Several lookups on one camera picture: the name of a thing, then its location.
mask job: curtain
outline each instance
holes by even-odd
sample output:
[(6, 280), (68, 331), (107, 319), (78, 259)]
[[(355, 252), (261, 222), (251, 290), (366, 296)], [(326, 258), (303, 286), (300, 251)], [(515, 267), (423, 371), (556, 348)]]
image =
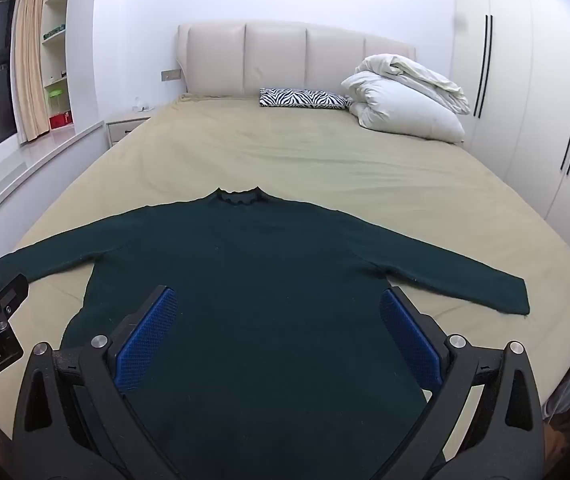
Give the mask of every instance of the curtain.
[(40, 74), (40, 19), (43, 0), (16, 0), (12, 27), (12, 91), (18, 140), (28, 142), (49, 132)]

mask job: bed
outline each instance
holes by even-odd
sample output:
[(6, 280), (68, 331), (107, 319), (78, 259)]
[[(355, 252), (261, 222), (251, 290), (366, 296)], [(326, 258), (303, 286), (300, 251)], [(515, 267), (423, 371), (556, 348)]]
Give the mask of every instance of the bed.
[[(521, 276), (526, 317), (401, 286), (446, 333), (492, 348), (522, 342), (540, 400), (548, 398), (570, 365), (570, 249), (542, 218), (460, 146), (365, 130), (344, 110), (258, 105), (261, 87), (338, 92), (364, 56), (415, 59), (412, 46), (305, 23), (216, 22), (181, 25), (176, 48), (189, 94), (86, 170), (19, 247), (142, 205), (260, 186)], [(30, 286), (12, 317), (27, 353), (43, 340), (60, 343), (91, 272), (86, 264)], [(26, 359), (0, 374), (0, 427), (8, 434)], [(474, 388), (446, 456), (456, 452), (479, 394)]]

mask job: nightstand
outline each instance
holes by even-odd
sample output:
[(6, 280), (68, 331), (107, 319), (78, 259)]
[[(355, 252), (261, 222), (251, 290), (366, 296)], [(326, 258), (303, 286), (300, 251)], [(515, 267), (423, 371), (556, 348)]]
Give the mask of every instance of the nightstand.
[(144, 110), (143, 112), (125, 112), (110, 118), (107, 121), (110, 148), (131, 133), (134, 128), (148, 120), (156, 111), (154, 109)]

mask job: power outlet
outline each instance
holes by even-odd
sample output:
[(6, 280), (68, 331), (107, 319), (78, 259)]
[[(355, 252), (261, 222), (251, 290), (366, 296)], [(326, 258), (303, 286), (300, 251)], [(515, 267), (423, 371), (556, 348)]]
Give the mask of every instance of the power outlet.
[(173, 81), (174, 79), (180, 79), (183, 77), (183, 71), (180, 68), (175, 68), (174, 70), (163, 70), (161, 72), (161, 81)]

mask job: sweater collar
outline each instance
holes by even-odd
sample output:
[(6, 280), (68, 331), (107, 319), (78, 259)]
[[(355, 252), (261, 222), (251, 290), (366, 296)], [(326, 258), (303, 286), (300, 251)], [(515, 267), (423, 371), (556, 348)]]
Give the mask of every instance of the sweater collar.
[(231, 205), (250, 205), (254, 202), (268, 202), (270, 199), (270, 196), (259, 187), (248, 191), (224, 191), (219, 187), (212, 196)]

